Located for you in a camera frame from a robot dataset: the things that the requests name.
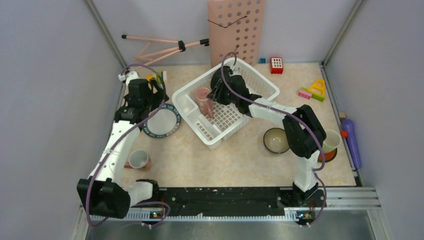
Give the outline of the dark bowl beige inside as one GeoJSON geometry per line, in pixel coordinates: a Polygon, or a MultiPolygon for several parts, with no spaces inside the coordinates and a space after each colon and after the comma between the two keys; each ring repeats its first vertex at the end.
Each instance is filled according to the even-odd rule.
{"type": "Polygon", "coordinates": [[[285,130],[277,127],[270,128],[264,133],[263,144],[274,154],[283,154],[290,149],[285,130]]]}

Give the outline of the white plate green rim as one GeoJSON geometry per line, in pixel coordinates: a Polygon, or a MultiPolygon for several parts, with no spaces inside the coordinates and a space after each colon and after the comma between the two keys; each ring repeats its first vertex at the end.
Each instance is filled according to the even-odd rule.
{"type": "Polygon", "coordinates": [[[182,117],[173,104],[165,103],[162,108],[143,126],[143,132],[150,138],[163,139],[180,127],[182,117]]]}

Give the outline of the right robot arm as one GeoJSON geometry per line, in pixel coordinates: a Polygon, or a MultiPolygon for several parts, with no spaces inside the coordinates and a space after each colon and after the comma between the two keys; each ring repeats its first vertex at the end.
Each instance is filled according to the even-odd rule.
{"type": "Polygon", "coordinates": [[[298,157],[293,182],[293,200],[307,206],[318,189],[317,167],[319,157],[324,157],[323,142],[327,134],[309,105],[289,107],[250,93],[242,75],[234,67],[222,66],[211,78],[208,98],[222,105],[235,105],[250,118],[269,121],[282,128],[289,149],[298,157]]]}

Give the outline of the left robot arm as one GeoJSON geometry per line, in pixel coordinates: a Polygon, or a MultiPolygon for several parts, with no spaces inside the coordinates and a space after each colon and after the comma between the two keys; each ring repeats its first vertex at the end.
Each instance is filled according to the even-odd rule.
{"type": "Polygon", "coordinates": [[[155,180],[139,179],[122,187],[121,177],[131,147],[141,133],[144,123],[169,100],[164,84],[157,80],[136,78],[128,80],[124,104],[114,114],[112,131],[96,168],[76,186],[87,218],[124,218],[130,207],[144,202],[154,207],[160,202],[159,186],[155,180]]]}

